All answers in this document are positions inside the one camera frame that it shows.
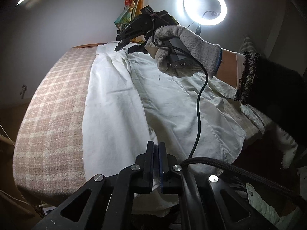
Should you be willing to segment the right forearm black sleeve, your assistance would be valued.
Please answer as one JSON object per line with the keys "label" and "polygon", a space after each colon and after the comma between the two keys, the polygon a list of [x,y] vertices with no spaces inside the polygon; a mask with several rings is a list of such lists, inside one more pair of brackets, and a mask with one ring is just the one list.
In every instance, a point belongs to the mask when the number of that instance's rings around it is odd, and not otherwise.
{"label": "right forearm black sleeve", "polygon": [[260,110],[293,138],[306,134],[306,79],[258,53],[222,50],[216,78],[235,87],[235,100]]}

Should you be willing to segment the grey knit gloved right hand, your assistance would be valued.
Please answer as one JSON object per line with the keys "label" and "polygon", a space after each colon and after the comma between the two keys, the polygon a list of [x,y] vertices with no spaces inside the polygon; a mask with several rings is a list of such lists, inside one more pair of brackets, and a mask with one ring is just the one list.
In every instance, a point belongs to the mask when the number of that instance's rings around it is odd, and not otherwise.
{"label": "grey knit gloved right hand", "polygon": [[[178,38],[183,43],[187,52],[199,63],[192,64],[182,69],[175,69],[167,63],[170,49],[161,47],[162,40]],[[207,71],[212,78],[218,72],[222,60],[222,48],[218,44],[212,44],[203,40],[184,26],[168,25],[155,30],[154,37],[150,37],[145,45],[149,55],[156,61],[160,72],[178,78],[191,77],[195,73]]]}

